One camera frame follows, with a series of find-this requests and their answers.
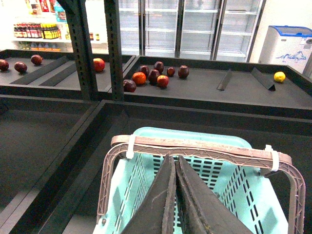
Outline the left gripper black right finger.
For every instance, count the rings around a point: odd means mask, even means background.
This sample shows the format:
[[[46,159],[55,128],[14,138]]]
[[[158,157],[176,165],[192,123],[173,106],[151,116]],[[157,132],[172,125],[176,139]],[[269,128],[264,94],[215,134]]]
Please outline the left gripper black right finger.
[[[176,198],[184,234],[250,234],[248,229],[218,199],[187,160],[175,162]]]

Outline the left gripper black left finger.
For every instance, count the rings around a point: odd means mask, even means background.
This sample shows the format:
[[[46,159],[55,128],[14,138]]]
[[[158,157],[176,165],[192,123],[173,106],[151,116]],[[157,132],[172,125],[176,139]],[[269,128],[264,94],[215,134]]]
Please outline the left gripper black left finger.
[[[166,155],[142,204],[123,234],[172,234],[176,195],[176,166]]]

